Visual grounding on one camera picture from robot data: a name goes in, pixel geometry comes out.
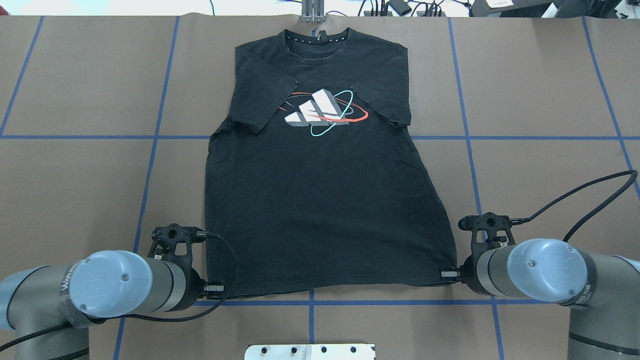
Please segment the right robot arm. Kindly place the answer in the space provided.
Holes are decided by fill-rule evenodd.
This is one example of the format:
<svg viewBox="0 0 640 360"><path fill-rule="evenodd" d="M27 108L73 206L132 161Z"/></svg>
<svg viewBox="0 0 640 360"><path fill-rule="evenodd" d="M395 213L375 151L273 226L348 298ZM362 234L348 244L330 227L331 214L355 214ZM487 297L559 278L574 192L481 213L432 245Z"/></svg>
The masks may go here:
<svg viewBox="0 0 640 360"><path fill-rule="evenodd" d="M442 268L442 280L487 296L530 298L569 308L569 360L639 358L638 260L590 253L545 238L498 247L474 241L471 252L461 266Z"/></svg>

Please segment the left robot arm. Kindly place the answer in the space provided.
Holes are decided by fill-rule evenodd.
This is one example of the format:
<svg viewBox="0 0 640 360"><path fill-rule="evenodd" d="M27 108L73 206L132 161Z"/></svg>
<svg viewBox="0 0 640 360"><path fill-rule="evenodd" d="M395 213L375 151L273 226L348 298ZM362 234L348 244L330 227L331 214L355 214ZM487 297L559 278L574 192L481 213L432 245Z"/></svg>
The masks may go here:
<svg viewBox="0 0 640 360"><path fill-rule="evenodd" d="M109 320L153 321L153 313L178 312L222 285L207 283L192 268L103 250L76 263L41 265L1 281L1 328L16 339L16 360L87 360L89 328Z"/></svg>

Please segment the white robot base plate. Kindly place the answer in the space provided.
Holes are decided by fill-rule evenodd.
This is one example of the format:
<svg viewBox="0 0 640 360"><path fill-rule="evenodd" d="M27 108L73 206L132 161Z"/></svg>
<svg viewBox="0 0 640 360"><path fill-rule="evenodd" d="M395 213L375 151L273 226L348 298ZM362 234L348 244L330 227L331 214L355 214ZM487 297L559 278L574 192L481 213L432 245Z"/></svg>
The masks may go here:
<svg viewBox="0 0 640 360"><path fill-rule="evenodd" d="M245 360L375 360L376 346L366 343L256 344Z"/></svg>

